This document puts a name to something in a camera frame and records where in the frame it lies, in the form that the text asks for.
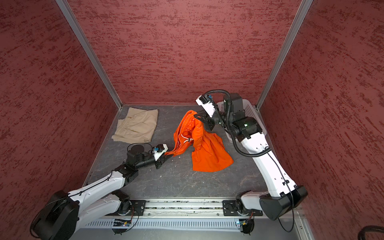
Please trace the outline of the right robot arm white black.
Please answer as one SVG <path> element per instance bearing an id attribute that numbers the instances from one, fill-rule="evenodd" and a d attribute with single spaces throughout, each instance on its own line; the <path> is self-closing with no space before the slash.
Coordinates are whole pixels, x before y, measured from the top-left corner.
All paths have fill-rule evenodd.
<path id="1" fill-rule="evenodd" d="M 297 185 L 279 163 L 251 103 L 237 93 L 221 90 L 223 101 L 216 104 L 214 93 L 215 90 L 208 91 L 196 99 L 203 111 L 195 118 L 209 130 L 221 126 L 237 153 L 254 160 L 268 188 L 266 193 L 249 191 L 240 195 L 238 210 L 262 211 L 270 220 L 277 220 L 298 207 L 308 192 L 304 186 Z"/>

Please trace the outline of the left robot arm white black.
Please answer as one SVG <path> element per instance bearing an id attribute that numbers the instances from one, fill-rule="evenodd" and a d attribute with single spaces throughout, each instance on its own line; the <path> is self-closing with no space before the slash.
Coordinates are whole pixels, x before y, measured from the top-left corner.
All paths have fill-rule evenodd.
<path id="1" fill-rule="evenodd" d="M 77 190 L 58 191 L 38 212 L 30 225 L 30 235 L 40 240 L 68 240 L 87 224 L 109 214 L 132 220 L 141 215 L 122 188 L 131 183 L 139 169 L 159 169 L 169 158 L 168 146 L 159 144 L 150 150 L 144 144 L 131 144 L 127 159 L 105 177 Z"/>

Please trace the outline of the orange shorts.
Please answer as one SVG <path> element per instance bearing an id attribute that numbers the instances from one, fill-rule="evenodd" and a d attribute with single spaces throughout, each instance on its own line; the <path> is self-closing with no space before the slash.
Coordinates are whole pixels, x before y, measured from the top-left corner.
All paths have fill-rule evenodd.
<path id="1" fill-rule="evenodd" d="M 197 112 L 189 110 L 182 118 L 174 133 L 175 147 L 166 155 L 179 156 L 190 146 L 193 170 L 196 172 L 218 172 L 231 166 L 234 160 L 226 151 L 223 140 L 217 134 L 205 130 L 201 121 L 194 115 Z"/>

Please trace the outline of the beige shorts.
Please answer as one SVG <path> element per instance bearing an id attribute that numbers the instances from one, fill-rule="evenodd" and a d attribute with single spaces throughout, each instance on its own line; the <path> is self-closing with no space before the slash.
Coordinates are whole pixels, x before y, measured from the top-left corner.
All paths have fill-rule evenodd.
<path id="1" fill-rule="evenodd" d="M 157 127 L 158 116 L 158 110 L 130 107 L 126 117 L 118 120 L 112 140 L 128 144 L 150 143 Z"/>

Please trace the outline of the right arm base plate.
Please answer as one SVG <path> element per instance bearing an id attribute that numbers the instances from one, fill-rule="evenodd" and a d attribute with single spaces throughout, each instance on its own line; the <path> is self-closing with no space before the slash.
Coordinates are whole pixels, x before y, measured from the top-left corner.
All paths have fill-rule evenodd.
<path id="1" fill-rule="evenodd" d="M 261 217 L 263 212 L 260 210 L 249 210 L 239 200 L 223 200 L 223 213 L 224 216 L 242 216 L 242 217 Z"/>

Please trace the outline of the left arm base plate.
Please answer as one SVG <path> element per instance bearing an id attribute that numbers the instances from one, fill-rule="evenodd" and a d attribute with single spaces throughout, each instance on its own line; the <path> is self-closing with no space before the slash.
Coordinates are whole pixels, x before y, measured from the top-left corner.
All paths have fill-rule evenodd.
<path id="1" fill-rule="evenodd" d="M 146 200 L 123 200 L 116 213 L 120 216 L 142 216 Z"/>

